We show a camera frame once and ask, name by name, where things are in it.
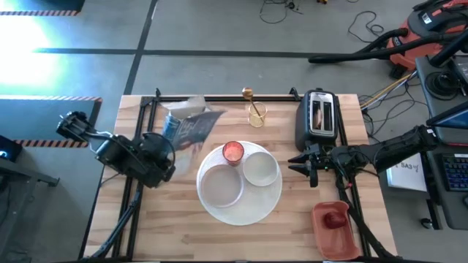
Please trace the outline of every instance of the red vacuum cleaner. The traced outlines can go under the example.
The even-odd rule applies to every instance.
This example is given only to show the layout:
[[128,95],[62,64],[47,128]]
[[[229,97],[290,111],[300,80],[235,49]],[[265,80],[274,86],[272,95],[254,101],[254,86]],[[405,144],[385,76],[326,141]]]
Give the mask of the red vacuum cleaner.
[[407,70],[415,69],[417,57],[438,54],[467,27],[468,0],[428,0],[413,7],[401,28],[384,33],[358,52],[317,54],[309,58],[309,63],[387,59],[394,64],[390,76],[400,78]]

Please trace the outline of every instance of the wooden table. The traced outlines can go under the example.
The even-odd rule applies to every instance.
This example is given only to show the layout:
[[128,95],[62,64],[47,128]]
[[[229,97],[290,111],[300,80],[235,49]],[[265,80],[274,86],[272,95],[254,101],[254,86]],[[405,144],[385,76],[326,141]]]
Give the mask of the wooden table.
[[[141,96],[123,96],[114,133],[132,138],[135,133]],[[369,143],[358,98],[339,95],[349,145]],[[197,166],[185,177],[159,188],[145,188],[141,205],[134,260],[321,260],[311,223],[311,211],[318,202],[339,200],[333,171],[319,171],[319,186],[309,187],[309,179],[289,170],[287,160],[299,154],[294,146],[297,102],[266,102],[265,126],[253,128],[247,123],[246,102],[210,102],[215,110],[227,112],[217,121],[206,140]],[[155,131],[162,128],[166,110],[158,106]],[[144,124],[148,123],[149,113]],[[274,211],[259,223],[231,226],[210,216],[198,199],[195,186],[197,169],[214,148],[230,140],[255,142],[278,160],[283,176],[282,195]],[[114,175],[105,168],[103,180]],[[377,239],[396,255],[387,211],[374,175],[357,176],[364,219]],[[118,220],[124,176],[106,182],[99,191],[84,256],[95,252]],[[356,245],[358,231],[353,225]],[[127,237],[124,235],[122,253]]]

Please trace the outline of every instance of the floor stripe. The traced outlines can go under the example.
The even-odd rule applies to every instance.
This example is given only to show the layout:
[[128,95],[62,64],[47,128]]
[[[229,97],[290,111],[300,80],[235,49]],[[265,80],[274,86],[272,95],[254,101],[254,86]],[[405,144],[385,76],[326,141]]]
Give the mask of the floor stripe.
[[50,54],[88,54],[88,55],[134,55],[134,49],[108,49],[108,48],[37,48],[35,53]]
[[265,52],[265,51],[222,51],[222,50],[144,50],[143,55],[160,56],[219,56],[257,58],[309,58],[322,53]]
[[153,22],[153,13],[155,12],[157,2],[158,0],[151,0],[151,3],[149,5],[148,14],[146,14],[145,25],[141,33],[140,41],[138,42],[137,53],[133,58],[129,78],[127,79],[127,84],[125,85],[124,95],[132,94],[133,85],[135,84],[135,80],[137,78],[138,68],[140,67],[141,57],[145,49],[146,40],[148,39],[151,23]]

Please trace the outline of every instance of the computer screen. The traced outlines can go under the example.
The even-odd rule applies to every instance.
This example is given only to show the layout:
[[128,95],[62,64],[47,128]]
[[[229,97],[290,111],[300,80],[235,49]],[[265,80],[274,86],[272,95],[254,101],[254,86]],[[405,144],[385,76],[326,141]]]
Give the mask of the computer screen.
[[454,129],[468,129],[468,104],[463,103],[462,105],[435,116],[428,121],[428,125]]

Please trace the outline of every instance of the concrete floor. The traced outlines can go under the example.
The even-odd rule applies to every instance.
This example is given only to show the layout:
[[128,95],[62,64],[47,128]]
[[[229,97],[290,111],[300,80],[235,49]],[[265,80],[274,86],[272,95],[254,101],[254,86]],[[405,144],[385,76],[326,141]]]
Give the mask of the concrete floor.
[[[357,13],[375,11],[376,22],[390,30],[419,2],[360,0],[351,4],[330,0],[321,5],[302,0],[303,15],[288,12],[282,23],[269,25],[258,16],[262,0],[159,0],[144,47],[348,53],[364,46],[347,34]],[[83,12],[73,18],[0,17],[0,94],[101,96],[96,127],[112,131],[134,55],[76,52],[136,49],[150,5],[151,0],[88,0]],[[265,18],[280,18],[282,11],[282,7],[269,6],[264,10]],[[366,21],[361,17],[353,30],[373,39],[364,28]],[[64,50],[59,54],[29,52],[38,47]],[[143,56],[132,94],[152,94],[156,87],[164,94],[237,94],[244,86],[253,87],[257,94],[285,94],[291,87],[301,93],[321,87],[338,94],[372,94],[392,83],[390,68],[387,61],[317,66],[303,58]],[[424,101],[420,86],[410,91]],[[385,102],[372,117],[384,118],[398,101]],[[416,105],[400,119],[388,121],[377,138],[401,134],[423,123],[427,114],[423,105]],[[37,187],[18,233],[18,246],[29,251],[33,262],[76,259],[102,165],[86,149],[26,148],[20,163],[60,177],[61,183],[58,188]],[[383,177],[382,191],[399,255],[465,262],[468,232],[453,231],[445,222],[441,231],[423,229],[418,219],[429,214],[424,196],[389,189],[385,181]]]

